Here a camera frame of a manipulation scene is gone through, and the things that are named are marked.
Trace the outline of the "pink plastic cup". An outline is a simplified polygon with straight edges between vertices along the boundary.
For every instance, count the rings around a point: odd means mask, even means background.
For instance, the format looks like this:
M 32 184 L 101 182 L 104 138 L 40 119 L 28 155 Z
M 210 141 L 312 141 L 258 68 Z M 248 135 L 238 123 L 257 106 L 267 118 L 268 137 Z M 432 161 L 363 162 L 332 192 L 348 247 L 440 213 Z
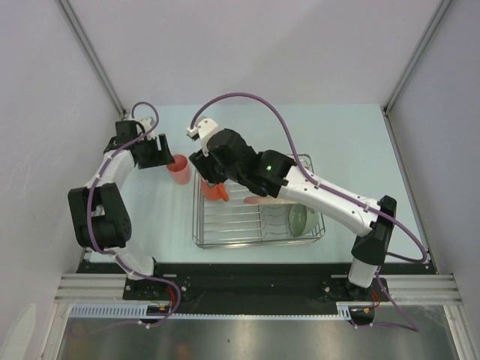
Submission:
M 191 180 L 189 160 L 183 154 L 175 154 L 173 163 L 166 166 L 175 183 L 186 185 Z

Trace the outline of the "orange ceramic mug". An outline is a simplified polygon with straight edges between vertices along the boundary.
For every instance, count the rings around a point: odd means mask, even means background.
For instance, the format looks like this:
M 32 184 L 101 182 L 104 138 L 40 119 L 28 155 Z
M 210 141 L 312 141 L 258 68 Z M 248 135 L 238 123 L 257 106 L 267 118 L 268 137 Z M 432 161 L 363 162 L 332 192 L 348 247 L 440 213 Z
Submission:
M 224 183 L 209 184 L 206 180 L 202 179 L 200 181 L 200 188 L 203 196 L 209 201 L 223 200 L 227 202 L 230 199 Z

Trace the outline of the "pink and cream plate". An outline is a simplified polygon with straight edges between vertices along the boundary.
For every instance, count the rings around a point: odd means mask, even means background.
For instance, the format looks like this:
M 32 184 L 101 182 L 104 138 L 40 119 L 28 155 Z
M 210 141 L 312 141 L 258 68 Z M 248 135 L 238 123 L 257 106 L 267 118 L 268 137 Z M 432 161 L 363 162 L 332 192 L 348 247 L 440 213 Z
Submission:
M 292 205 L 292 204 L 296 204 L 296 201 L 292 201 L 288 199 L 278 199 L 273 197 L 249 196 L 244 198 L 244 203 L 248 205 L 276 206 L 276 205 Z

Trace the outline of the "green ceramic bowl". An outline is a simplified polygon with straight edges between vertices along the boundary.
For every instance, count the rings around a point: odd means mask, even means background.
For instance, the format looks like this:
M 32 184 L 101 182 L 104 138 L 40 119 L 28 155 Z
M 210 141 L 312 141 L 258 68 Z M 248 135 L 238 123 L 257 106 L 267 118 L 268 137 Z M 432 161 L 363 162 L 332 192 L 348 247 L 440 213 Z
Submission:
M 319 223 L 319 214 L 312 208 L 296 203 L 289 210 L 289 231 L 294 237 L 311 233 Z

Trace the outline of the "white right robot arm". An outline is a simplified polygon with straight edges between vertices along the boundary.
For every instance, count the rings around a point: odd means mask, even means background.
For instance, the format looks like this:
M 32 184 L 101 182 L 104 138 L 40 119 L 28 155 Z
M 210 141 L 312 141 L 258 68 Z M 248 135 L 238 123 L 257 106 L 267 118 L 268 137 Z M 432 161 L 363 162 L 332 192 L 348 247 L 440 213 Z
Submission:
M 231 180 L 260 197 L 293 201 L 316 210 L 350 229 L 356 239 L 346 293 L 355 301 L 373 292 L 372 281 L 382 266 L 393 232 L 397 202 L 355 195 L 308 172 L 297 158 L 278 151 L 255 152 L 241 135 L 216 124 L 187 130 L 201 144 L 190 162 L 208 183 Z

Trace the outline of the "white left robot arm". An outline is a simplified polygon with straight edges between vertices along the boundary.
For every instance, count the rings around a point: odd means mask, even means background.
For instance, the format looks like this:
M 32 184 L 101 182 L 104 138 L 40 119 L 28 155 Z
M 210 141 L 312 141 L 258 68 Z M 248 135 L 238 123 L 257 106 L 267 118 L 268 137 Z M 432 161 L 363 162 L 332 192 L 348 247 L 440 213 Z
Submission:
M 151 300 L 165 293 L 166 282 L 154 274 L 155 259 L 128 243 L 132 223 L 121 188 L 134 169 L 174 162 L 166 135 L 155 133 L 157 125 L 152 117 L 116 122 L 97 172 L 67 195 L 78 244 L 114 260 L 131 280 L 142 279 L 139 290 Z

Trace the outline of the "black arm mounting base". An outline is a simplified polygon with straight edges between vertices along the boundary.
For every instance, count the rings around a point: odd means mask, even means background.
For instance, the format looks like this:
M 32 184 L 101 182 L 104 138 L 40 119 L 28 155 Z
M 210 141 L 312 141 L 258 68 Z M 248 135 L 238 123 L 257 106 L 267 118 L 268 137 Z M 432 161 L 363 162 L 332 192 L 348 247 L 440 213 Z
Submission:
M 350 284 L 347 263 L 157 264 L 154 276 L 169 280 L 126 280 L 122 299 L 180 303 L 179 314 L 317 315 L 333 314 L 335 302 L 385 304 L 374 280 L 361 289 Z

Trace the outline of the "aluminium frame rail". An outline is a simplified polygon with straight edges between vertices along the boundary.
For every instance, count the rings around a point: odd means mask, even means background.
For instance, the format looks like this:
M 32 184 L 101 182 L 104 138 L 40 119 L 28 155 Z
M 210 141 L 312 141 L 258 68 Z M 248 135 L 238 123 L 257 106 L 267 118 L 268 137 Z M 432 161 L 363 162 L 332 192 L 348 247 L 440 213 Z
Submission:
M 402 305 L 458 305 L 462 302 L 450 275 L 386 275 L 391 297 Z M 123 274 L 63 274 L 55 303 L 116 303 L 122 301 Z

